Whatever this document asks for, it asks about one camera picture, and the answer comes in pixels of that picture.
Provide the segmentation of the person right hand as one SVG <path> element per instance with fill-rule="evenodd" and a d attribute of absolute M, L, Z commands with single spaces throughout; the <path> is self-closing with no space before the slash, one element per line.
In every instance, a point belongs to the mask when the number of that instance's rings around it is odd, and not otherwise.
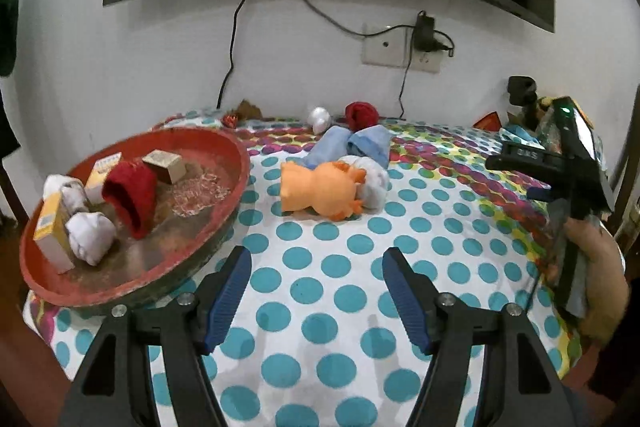
<path fill-rule="evenodd" d="M 629 301 L 620 248 L 606 228 L 587 220 L 567 218 L 563 230 L 587 258 L 587 313 L 579 322 L 579 332 L 604 347 L 623 320 Z"/>

